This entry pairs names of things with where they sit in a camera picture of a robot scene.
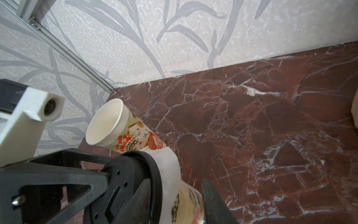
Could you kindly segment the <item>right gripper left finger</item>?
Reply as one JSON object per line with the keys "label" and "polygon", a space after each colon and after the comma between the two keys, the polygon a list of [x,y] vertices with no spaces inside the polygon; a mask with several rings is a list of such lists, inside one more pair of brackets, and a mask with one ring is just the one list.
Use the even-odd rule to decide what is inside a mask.
{"label": "right gripper left finger", "polygon": [[151,180],[142,181],[129,202],[119,210],[113,224],[147,224],[151,202]]}

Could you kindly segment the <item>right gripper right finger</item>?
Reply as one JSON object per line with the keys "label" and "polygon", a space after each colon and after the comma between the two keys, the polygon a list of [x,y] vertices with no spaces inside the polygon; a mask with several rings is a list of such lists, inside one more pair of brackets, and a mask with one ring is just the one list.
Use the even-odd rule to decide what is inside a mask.
{"label": "right gripper right finger", "polygon": [[238,224],[209,180],[201,185],[205,224]]}

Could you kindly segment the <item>black cup lid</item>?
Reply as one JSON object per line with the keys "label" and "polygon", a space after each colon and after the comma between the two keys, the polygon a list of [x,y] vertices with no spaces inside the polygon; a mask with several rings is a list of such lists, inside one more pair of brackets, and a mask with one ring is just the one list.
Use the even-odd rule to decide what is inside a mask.
{"label": "black cup lid", "polygon": [[84,210],[85,224],[113,224],[119,210],[129,202],[143,180],[151,180],[148,224],[158,224],[162,208],[162,182],[158,166],[146,152],[129,151],[108,162],[103,170],[109,174],[106,192]]}

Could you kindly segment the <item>printed paper cup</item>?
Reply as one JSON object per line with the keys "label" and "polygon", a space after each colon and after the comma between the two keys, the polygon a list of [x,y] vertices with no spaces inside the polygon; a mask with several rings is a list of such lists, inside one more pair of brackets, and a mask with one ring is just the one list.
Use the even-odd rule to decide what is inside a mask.
{"label": "printed paper cup", "polygon": [[166,144],[121,99],[105,103],[92,118],[85,136],[87,144],[118,153],[162,149]]}
{"label": "printed paper cup", "polygon": [[184,181],[172,207],[172,224],[204,224],[201,193]]}

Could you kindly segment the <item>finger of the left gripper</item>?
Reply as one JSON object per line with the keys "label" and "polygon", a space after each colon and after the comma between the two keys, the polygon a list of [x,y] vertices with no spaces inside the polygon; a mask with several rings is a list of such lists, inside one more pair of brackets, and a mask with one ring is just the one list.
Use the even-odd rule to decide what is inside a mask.
{"label": "finger of the left gripper", "polygon": [[107,164],[109,157],[65,149],[1,168],[2,224],[64,224],[101,197],[106,172],[81,163]]}

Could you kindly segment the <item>round leak-proof paper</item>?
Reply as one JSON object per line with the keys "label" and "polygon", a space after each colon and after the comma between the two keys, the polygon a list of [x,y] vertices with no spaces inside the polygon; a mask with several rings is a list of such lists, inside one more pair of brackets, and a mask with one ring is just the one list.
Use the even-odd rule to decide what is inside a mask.
{"label": "round leak-proof paper", "polygon": [[148,153],[158,166],[162,182],[162,208],[159,223],[170,224],[172,207],[180,189],[179,160],[169,147],[156,150],[145,147],[141,151]]}

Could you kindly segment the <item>pink ribbed flower pot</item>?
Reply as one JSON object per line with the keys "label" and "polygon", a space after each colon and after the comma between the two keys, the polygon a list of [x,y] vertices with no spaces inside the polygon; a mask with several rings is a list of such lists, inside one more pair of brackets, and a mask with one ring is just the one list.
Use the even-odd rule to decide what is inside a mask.
{"label": "pink ribbed flower pot", "polygon": [[352,102],[351,113],[354,121],[354,126],[358,129],[358,90],[356,91],[355,97]]}

